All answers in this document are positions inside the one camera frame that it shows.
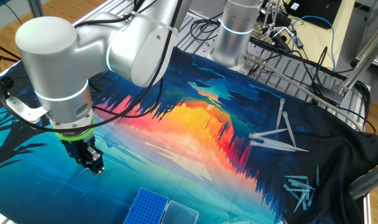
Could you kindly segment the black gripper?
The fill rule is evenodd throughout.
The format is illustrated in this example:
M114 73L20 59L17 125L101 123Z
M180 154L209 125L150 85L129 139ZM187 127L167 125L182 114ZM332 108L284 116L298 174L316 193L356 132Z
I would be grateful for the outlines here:
M68 155L78 164L96 174L104 171L103 151L95 148L95 138L87 137L77 141L61 140Z

